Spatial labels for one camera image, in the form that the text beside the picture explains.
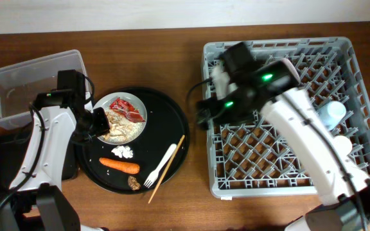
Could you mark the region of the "white plastic fork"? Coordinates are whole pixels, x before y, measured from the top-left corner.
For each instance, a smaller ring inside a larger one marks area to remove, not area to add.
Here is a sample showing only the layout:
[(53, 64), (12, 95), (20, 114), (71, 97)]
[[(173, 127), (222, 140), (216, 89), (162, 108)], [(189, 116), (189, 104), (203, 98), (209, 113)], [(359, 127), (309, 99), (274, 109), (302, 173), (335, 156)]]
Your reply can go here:
[(171, 144), (170, 147), (166, 150), (166, 153), (163, 155), (157, 167), (148, 175), (148, 178), (145, 180), (144, 183), (145, 187), (149, 188), (155, 183), (157, 177), (159, 176), (159, 172), (161, 171), (162, 167), (167, 163), (167, 161), (170, 159), (176, 147), (177, 147), (176, 144)]

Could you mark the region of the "red snack wrapper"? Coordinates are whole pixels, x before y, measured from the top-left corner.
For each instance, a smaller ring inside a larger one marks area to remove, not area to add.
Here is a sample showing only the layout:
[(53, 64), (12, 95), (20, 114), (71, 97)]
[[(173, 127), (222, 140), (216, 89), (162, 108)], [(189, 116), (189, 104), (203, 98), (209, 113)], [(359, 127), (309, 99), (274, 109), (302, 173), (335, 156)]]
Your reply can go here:
[(138, 109), (136, 109), (128, 101), (125, 101), (124, 99), (121, 98), (117, 98), (115, 101), (113, 101), (110, 104), (109, 109), (125, 117), (126, 119), (133, 123), (143, 123), (146, 121), (143, 118), (143, 116), (139, 113)]

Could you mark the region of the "light blue cup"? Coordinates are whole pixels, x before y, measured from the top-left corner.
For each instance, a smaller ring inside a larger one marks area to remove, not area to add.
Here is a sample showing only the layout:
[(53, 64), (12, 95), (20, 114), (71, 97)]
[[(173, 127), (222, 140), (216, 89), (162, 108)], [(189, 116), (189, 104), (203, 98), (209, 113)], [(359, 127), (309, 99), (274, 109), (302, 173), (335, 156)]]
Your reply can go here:
[(328, 131), (333, 130), (346, 115), (345, 106), (339, 101), (330, 101), (317, 110), (319, 119)]

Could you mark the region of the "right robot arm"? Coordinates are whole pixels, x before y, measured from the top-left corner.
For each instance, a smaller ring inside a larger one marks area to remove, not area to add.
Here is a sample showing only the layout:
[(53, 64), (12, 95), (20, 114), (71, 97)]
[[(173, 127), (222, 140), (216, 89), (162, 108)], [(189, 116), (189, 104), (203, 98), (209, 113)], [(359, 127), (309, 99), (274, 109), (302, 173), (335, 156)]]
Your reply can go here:
[(348, 155), (351, 141), (333, 136), (299, 89), (300, 77), (282, 58), (260, 66), (246, 43), (219, 56), (210, 80), (216, 96), (197, 102), (196, 123), (242, 124), (259, 113), (287, 141), (317, 190), (321, 204), (292, 221), (288, 230), (367, 230), (370, 224), (370, 177)]

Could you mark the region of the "cream white cup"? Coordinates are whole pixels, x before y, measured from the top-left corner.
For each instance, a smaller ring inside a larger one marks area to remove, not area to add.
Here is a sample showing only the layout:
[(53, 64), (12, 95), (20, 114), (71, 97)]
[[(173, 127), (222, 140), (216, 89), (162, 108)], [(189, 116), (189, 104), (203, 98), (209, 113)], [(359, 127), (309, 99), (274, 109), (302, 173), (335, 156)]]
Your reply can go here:
[(346, 158), (353, 149), (350, 139), (343, 135), (338, 135), (333, 138), (333, 146), (341, 158)]

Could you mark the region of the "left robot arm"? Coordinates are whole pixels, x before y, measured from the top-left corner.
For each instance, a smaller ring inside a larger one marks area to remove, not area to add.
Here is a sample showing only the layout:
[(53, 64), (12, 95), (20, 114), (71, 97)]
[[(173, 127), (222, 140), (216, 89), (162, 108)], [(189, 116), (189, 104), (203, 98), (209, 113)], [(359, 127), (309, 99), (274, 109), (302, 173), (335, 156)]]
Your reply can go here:
[(109, 131), (104, 110), (90, 109), (90, 79), (59, 71), (57, 87), (29, 105), (32, 132), (8, 192), (0, 195), (0, 230), (89, 230), (61, 191), (69, 144), (86, 144)]

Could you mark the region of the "white bowl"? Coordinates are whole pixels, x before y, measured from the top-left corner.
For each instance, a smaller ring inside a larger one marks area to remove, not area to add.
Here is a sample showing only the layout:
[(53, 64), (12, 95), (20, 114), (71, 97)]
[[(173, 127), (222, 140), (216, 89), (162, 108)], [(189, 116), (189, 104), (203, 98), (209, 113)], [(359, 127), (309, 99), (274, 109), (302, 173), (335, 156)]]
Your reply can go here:
[(287, 58), (282, 58), (281, 61), (286, 65), (286, 67), (288, 68), (288, 70), (290, 71), (290, 74), (294, 77), (295, 80), (297, 80), (297, 82), (299, 83), (300, 82), (300, 77), (299, 77), (299, 74), (296, 70), (296, 68), (294, 67), (294, 65), (292, 64), (292, 62), (287, 59)]

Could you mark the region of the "wooden chopstick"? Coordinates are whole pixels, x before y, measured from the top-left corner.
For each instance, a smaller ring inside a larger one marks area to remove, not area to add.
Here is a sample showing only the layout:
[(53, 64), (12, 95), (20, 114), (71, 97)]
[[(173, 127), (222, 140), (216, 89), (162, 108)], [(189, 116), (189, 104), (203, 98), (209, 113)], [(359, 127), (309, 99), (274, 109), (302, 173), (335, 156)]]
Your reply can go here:
[(175, 151), (173, 152), (172, 156), (170, 157), (170, 159), (167, 161), (167, 163), (162, 167), (161, 171), (159, 172), (159, 176), (157, 177), (158, 182), (156, 183), (155, 188), (154, 188), (154, 190), (153, 190), (153, 192), (151, 194), (151, 197), (148, 200), (148, 204), (151, 204), (151, 202), (152, 202), (152, 200), (153, 200), (156, 192), (158, 191), (158, 189), (162, 185), (163, 180), (165, 179), (165, 176), (166, 176), (166, 174), (167, 174), (167, 172), (168, 172), (168, 170), (169, 170), (169, 168), (170, 168), (170, 166), (171, 166), (171, 164), (172, 164), (172, 162), (173, 162), (173, 160), (174, 160), (177, 152), (179, 151), (179, 149), (182, 146), (182, 143), (185, 140), (185, 137), (186, 137), (185, 135), (182, 135), (182, 137), (180, 138), (179, 142), (176, 144), (177, 147), (176, 147)]

